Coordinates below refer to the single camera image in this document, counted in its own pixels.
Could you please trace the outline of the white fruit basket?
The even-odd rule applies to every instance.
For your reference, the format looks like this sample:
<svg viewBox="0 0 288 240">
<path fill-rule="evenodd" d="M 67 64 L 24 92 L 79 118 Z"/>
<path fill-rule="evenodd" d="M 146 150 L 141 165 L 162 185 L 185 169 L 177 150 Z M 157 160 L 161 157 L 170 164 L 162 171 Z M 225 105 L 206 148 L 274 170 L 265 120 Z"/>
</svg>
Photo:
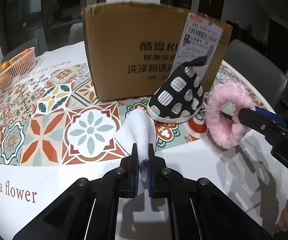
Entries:
<svg viewBox="0 0 288 240">
<path fill-rule="evenodd" d="M 2 65 L 7 66 L 0 71 L 0 92 L 9 89 L 20 81 L 36 65 L 35 47 L 27 48 Z"/>
</svg>

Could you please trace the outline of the grey chair behind box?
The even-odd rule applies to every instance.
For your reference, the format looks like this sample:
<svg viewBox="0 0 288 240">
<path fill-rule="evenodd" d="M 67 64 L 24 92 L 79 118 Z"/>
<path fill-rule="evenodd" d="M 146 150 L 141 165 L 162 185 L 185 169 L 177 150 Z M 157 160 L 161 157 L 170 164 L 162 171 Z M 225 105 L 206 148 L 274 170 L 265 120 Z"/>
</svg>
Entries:
<svg viewBox="0 0 288 240">
<path fill-rule="evenodd" d="M 83 40 L 83 23 L 74 23 L 69 30 L 68 45 L 73 45 Z"/>
</svg>

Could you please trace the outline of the pink fluffy headband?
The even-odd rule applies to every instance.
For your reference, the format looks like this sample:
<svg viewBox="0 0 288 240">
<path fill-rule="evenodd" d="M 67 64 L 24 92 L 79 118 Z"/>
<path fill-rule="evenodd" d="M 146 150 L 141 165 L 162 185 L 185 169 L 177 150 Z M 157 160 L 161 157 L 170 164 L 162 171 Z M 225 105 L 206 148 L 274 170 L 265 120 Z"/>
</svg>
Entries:
<svg viewBox="0 0 288 240">
<path fill-rule="evenodd" d="M 254 111 L 255 104 L 241 82 L 219 83 L 209 93 L 206 124 L 218 146 L 229 150 L 237 146 L 250 130 L 238 117 L 243 108 Z"/>
</svg>

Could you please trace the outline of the black sliding glass door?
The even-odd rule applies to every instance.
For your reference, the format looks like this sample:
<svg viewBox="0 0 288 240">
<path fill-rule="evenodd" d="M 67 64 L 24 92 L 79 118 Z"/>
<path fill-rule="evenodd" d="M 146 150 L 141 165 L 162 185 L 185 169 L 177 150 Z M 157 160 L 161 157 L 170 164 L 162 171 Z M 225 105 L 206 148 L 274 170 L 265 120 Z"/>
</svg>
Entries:
<svg viewBox="0 0 288 240">
<path fill-rule="evenodd" d="M 69 31 L 82 21 L 81 9 L 105 0 L 0 0 L 2 55 L 32 39 L 40 53 L 69 43 Z"/>
</svg>

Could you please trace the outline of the grey chair far left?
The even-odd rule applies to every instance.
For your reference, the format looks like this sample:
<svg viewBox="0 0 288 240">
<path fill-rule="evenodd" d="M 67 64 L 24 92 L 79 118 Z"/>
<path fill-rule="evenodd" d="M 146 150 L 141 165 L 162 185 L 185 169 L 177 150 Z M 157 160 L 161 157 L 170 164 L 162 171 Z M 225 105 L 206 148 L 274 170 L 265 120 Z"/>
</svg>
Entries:
<svg viewBox="0 0 288 240">
<path fill-rule="evenodd" d="M 32 47 L 35 47 L 35 55 L 40 56 L 41 52 L 40 52 L 40 47 L 38 44 L 38 39 L 33 38 L 33 39 L 25 42 L 24 44 L 20 45 L 19 47 L 15 48 L 14 50 L 10 51 L 8 54 L 6 54 L 3 57 L 1 63 L 5 62 L 5 61 L 9 61 L 10 59 L 14 58 L 19 53 L 21 53 L 24 49 L 32 48 Z"/>
</svg>

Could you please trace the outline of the grey chair right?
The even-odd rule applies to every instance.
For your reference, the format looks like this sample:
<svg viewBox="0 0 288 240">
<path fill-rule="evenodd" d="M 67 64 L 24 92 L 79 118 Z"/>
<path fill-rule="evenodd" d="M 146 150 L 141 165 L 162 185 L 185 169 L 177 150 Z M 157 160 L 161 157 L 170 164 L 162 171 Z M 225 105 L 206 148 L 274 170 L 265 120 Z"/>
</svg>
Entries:
<svg viewBox="0 0 288 240">
<path fill-rule="evenodd" d="M 268 58 L 240 40 L 229 43 L 224 61 L 239 72 L 275 108 L 286 88 L 285 74 Z"/>
</svg>

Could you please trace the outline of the patterned table runner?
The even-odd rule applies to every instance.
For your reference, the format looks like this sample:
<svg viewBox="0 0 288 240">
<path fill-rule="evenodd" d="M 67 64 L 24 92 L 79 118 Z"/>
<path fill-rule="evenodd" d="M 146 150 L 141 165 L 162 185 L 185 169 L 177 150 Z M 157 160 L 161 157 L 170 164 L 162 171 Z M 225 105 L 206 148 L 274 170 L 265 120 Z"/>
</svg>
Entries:
<svg viewBox="0 0 288 240">
<path fill-rule="evenodd" d="M 0 165 L 54 166 L 120 159 L 113 138 L 149 97 L 100 102 L 86 64 L 49 67 L 0 93 Z"/>
</svg>

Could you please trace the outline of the cardboard box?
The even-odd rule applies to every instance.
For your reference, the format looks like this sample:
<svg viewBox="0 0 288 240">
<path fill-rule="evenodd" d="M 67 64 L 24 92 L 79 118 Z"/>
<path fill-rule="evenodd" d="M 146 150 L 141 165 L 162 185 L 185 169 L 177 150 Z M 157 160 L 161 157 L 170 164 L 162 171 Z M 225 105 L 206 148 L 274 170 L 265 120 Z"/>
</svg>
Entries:
<svg viewBox="0 0 288 240">
<path fill-rule="evenodd" d="M 231 25 L 202 13 L 153 3 L 98 3 L 81 10 L 85 52 L 99 100 L 152 95 L 183 63 L 196 67 L 204 90 L 215 80 Z"/>
</svg>

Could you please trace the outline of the black white patterned pouch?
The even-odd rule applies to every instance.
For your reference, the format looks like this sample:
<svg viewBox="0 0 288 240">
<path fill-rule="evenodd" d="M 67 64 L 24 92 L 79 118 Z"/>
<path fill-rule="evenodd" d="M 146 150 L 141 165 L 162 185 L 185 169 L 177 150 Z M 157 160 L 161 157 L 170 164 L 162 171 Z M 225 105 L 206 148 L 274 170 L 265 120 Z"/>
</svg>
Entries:
<svg viewBox="0 0 288 240">
<path fill-rule="evenodd" d="M 147 113 L 154 121 L 180 124 L 198 114 L 204 90 L 195 68 L 202 67 L 206 61 L 205 55 L 182 63 L 153 94 Z"/>
</svg>

